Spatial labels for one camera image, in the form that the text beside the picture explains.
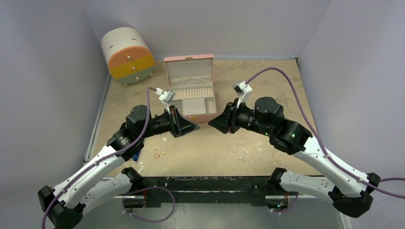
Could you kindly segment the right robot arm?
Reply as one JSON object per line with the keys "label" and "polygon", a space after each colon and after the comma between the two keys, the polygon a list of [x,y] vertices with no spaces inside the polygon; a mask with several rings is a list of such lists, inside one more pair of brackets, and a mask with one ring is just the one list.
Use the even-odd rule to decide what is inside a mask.
{"label": "right robot arm", "polygon": [[292,191],[321,198],[352,218],[371,208],[373,188],[369,185],[379,185],[381,178],[356,170],[329,150],[323,152],[312,133],[298,122],[286,119],[283,106],[272,97],[257,99],[253,109],[228,102],[222,114],[208,124],[224,134],[243,128],[268,136],[275,149],[302,160],[322,174],[310,177],[277,167],[268,180],[272,193]]}

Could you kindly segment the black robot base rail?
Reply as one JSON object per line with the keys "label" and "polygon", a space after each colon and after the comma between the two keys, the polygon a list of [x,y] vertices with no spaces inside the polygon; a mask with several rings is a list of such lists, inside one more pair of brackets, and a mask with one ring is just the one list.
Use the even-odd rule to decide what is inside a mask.
{"label": "black robot base rail", "polygon": [[267,176],[243,177],[143,177],[128,167],[121,174],[129,177],[130,192],[140,191],[147,208],[163,203],[249,204],[276,208],[272,196],[294,197]]}

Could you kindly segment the pink jewelry box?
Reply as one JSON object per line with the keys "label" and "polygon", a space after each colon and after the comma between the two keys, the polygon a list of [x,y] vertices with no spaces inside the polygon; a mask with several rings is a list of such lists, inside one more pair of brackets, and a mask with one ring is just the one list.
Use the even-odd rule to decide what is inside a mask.
{"label": "pink jewelry box", "polygon": [[213,87],[213,54],[165,57],[169,89],[175,93],[171,105],[196,123],[218,116]]}

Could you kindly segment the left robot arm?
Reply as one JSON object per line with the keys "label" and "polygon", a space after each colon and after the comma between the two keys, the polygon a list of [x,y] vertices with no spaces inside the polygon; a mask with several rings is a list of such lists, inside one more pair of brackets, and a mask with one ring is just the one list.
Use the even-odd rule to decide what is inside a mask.
{"label": "left robot arm", "polygon": [[72,229],[93,207],[109,198],[125,193],[137,195],[143,189],[143,177],[133,168],[123,169],[112,181],[102,179],[140,152],[145,138],[166,132],[180,137],[199,128],[173,105],[154,117],[145,105],[133,107],[120,129],[90,162],[59,185],[38,191],[44,211],[42,226],[49,219],[57,229]]}

